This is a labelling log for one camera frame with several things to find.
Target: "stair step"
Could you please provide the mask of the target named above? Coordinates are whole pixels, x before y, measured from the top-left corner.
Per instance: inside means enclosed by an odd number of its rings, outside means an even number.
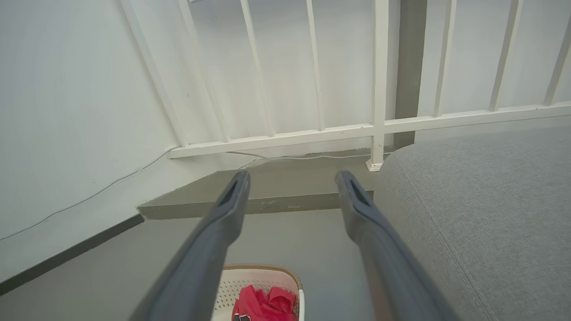
[[[309,211],[338,208],[337,185],[339,170],[349,170],[363,188],[372,195],[375,172],[369,172],[365,161],[368,150],[352,150],[325,155],[362,157],[307,160],[281,159],[249,167],[252,185],[247,214]],[[139,206],[147,219],[178,219],[202,217],[226,184],[236,173],[219,171]]]

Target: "white plastic basket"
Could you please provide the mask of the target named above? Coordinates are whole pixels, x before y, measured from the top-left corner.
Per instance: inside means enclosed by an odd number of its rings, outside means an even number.
[[[240,290],[249,285],[263,289],[266,294],[275,286],[295,294],[293,314],[296,315],[297,321],[304,321],[305,300],[297,275],[284,267],[261,264],[224,267],[211,321],[230,321],[234,303],[240,297]]]

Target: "red fabric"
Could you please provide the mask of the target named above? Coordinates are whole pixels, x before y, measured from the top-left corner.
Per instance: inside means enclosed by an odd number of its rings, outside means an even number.
[[[273,287],[266,295],[264,290],[247,286],[240,290],[240,297],[234,303],[232,320],[238,314],[249,316],[251,321],[296,321],[291,313],[294,302],[295,294],[282,288]]]

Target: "gray fabric upholstery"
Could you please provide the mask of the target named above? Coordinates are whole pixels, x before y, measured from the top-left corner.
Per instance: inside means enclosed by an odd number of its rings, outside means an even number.
[[[375,203],[462,320],[571,319],[571,127],[405,147]]]

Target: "white cable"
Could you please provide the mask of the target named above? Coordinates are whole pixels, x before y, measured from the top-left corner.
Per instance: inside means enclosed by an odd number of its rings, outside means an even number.
[[[316,159],[316,158],[352,158],[352,157],[363,157],[363,156],[369,156],[369,154],[364,154],[364,155],[351,155],[351,156],[330,156],[330,155],[319,155],[319,156],[312,156],[312,157],[292,157],[292,156],[282,156],[282,157],[265,157],[262,155],[258,155],[258,154],[250,154],[250,153],[243,153],[240,151],[228,151],[227,153],[231,153],[231,154],[240,154],[240,155],[248,155],[248,156],[255,156],[255,157],[261,157],[263,159],[267,159],[268,161],[276,161],[278,159]]]
[[[7,239],[7,238],[11,238],[12,236],[18,235],[18,234],[20,234],[20,233],[22,233],[22,232],[24,232],[24,231],[27,231],[27,230],[29,230],[29,229],[31,229],[31,228],[33,228],[33,227],[36,227],[36,226],[40,225],[41,223],[47,221],[48,219],[50,219],[52,216],[54,216],[54,215],[57,214],[57,213],[61,213],[61,212],[63,212],[63,211],[69,210],[69,209],[72,208],[72,207],[75,207],[75,206],[77,206],[77,205],[79,205],[79,204],[81,204],[81,203],[83,203],[83,202],[86,202],[86,201],[92,199],[93,197],[95,197],[95,196],[101,194],[104,190],[107,190],[109,187],[115,185],[115,184],[118,183],[119,181],[124,180],[124,179],[126,179],[126,178],[128,178],[128,177],[131,177],[131,176],[137,174],[138,172],[141,172],[141,171],[145,170],[147,167],[149,167],[149,166],[151,166],[152,164],[158,162],[158,160],[160,160],[161,158],[163,158],[163,156],[165,156],[169,151],[171,151],[171,150],[173,150],[173,149],[176,149],[176,148],[178,148],[178,147],[180,147],[180,146],[176,146],[176,147],[173,147],[173,148],[171,148],[171,149],[168,149],[168,150],[167,150],[166,152],[164,152],[161,156],[159,156],[158,158],[156,158],[154,161],[152,161],[151,163],[149,163],[148,165],[146,165],[146,166],[143,167],[142,169],[140,169],[140,170],[138,170],[138,171],[136,171],[136,172],[132,172],[132,173],[130,173],[129,175],[125,175],[125,176],[123,176],[123,177],[121,177],[121,178],[115,180],[115,181],[112,182],[111,184],[107,185],[107,187],[105,187],[104,189],[98,191],[97,193],[93,194],[92,196],[90,196],[90,197],[88,197],[88,198],[86,198],[86,199],[84,199],[84,200],[82,200],[82,201],[80,201],[80,202],[77,202],[76,204],[73,204],[73,205],[71,205],[71,206],[68,206],[68,207],[64,208],[63,210],[59,210],[59,211],[57,211],[57,212],[54,212],[54,213],[48,215],[46,218],[42,219],[41,221],[39,221],[38,223],[36,223],[36,224],[34,224],[34,225],[32,225],[32,226],[26,227],[26,228],[24,228],[24,229],[21,230],[21,231],[18,231],[18,232],[16,232],[16,233],[13,233],[13,234],[11,234],[11,235],[8,235],[8,236],[6,236],[6,237],[4,237],[4,238],[1,238],[0,241],[5,240],[5,239]]]

